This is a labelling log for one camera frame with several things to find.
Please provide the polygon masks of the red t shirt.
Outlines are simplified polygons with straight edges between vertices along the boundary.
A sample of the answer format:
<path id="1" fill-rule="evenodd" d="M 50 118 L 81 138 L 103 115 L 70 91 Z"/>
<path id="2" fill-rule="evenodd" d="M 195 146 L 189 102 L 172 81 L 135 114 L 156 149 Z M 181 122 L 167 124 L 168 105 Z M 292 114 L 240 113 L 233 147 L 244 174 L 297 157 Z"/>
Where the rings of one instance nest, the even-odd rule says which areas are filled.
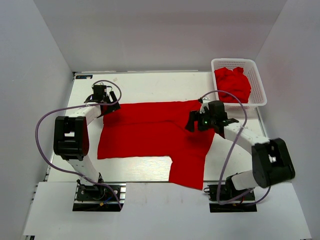
<path id="1" fill-rule="evenodd" d="M 185 129 L 200 107 L 197 100 L 122 104 L 103 117 L 97 158 L 170 157 L 168 181 L 201 190 L 215 132 Z"/>

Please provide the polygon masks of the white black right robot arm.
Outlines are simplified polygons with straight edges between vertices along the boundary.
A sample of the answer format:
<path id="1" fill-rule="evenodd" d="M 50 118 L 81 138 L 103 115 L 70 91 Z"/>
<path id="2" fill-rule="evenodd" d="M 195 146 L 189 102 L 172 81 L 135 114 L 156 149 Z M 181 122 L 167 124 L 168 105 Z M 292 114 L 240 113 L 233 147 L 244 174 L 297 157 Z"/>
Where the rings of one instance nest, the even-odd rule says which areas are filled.
<path id="1" fill-rule="evenodd" d="M 224 184 L 218 183 L 215 194 L 220 205 L 236 201 L 256 187 L 270 189 L 295 178 L 296 171 L 283 139 L 259 136 L 247 129 L 244 123 L 228 118 L 224 103 L 219 100 L 204 97 L 198 101 L 201 107 L 189 113 L 186 130 L 214 130 L 232 142 L 231 149 L 238 145 L 251 155 L 251 170 L 227 177 Z"/>

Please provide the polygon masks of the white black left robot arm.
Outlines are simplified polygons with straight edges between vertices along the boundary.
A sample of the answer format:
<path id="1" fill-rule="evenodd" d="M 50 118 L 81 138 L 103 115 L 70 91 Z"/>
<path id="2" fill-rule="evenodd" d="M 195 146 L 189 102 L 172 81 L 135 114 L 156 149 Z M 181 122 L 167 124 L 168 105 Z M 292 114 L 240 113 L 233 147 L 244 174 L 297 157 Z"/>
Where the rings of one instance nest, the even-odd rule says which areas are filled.
<path id="1" fill-rule="evenodd" d="M 85 106 L 75 110 L 67 116 L 58 116 L 54 125 L 54 153 L 67 161 L 74 171 L 81 176 L 78 184 L 83 192 L 87 192 L 94 199 L 105 196 L 106 187 L 100 184 L 102 175 L 95 169 L 89 158 L 88 125 L 97 118 L 120 109 L 113 90 L 107 92 L 104 84 L 92 86 L 93 94 L 85 100 Z"/>

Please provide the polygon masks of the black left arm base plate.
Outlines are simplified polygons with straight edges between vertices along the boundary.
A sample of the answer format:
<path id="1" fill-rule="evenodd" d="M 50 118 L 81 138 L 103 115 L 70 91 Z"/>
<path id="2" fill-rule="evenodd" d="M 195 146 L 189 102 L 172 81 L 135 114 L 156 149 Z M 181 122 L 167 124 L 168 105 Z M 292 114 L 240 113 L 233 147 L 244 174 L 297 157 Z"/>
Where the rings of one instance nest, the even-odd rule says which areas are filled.
<path id="1" fill-rule="evenodd" d="M 126 184 L 84 185 L 77 180 L 73 212 L 120 212 L 126 197 Z"/>

